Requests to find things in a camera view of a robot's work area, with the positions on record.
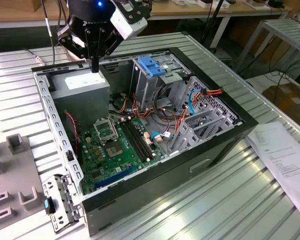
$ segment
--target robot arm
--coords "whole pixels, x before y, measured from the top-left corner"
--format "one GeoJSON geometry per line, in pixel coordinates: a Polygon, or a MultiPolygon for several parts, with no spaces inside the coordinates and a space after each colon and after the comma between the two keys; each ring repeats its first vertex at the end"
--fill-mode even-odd
{"type": "Polygon", "coordinates": [[[57,33],[58,41],[84,58],[93,73],[99,71],[100,58],[147,26],[151,11],[151,4],[134,0],[68,0],[68,7],[68,24],[57,33]]]}

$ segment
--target metal rail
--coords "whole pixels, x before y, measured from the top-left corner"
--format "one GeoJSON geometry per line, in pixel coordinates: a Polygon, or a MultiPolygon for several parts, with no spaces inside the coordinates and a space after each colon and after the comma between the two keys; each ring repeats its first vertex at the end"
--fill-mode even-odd
{"type": "Polygon", "coordinates": [[[242,68],[242,64],[244,63],[247,54],[263,29],[268,30],[269,34],[261,44],[255,56],[259,55],[265,49],[274,35],[300,51],[300,22],[294,19],[262,20],[240,55],[235,67],[236,72],[242,68]]]}
{"type": "MultiPolygon", "coordinates": [[[[182,33],[124,41],[115,54],[179,47],[259,123],[280,121],[300,143],[300,127],[256,93],[231,69],[182,33]]],[[[33,50],[46,63],[49,48],[33,50]]],[[[67,62],[62,48],[56,61],[67,62]]],[[[0,142],[11,133],[28,136],[41,180],[63,174],[26,51],[0,53],[0,142]]],[[[55,235],[45,211],[0,230],[0,239],[296,239],[300,213],[249,144],[241,141],[220,164],[89,238],[83,219],[55,235]]]]}

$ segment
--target blue drive bay latch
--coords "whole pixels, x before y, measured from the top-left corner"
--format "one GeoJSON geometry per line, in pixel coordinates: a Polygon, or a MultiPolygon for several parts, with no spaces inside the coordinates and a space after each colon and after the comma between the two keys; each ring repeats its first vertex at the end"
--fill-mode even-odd
{"type": "Polygon", "coordinates": [[[157,77],[166,74],[166,71],[161,69],[158,63],[150,56],[139,57],[138,61],[151,77],[157,77]]]}

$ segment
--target paper document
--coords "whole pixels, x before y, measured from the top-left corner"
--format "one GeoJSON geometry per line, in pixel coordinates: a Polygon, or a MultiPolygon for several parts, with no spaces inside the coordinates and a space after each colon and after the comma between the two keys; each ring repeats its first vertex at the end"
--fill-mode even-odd
{"type": "Polygon", "coordinates": [[[247,140],[300,211],[300,144],[277,121],[259,124],[247,140]]]}

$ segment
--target open computer case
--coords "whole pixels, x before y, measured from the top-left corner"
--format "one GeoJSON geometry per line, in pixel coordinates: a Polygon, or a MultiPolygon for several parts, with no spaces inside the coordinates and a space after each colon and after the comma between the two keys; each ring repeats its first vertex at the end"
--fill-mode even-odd
{"type": "Polygon", "coordinates": [[[219,163],[258,123],[178,48],[32,69],[66,174],[43,183],[59,233],[90,236],[219,163]]]}

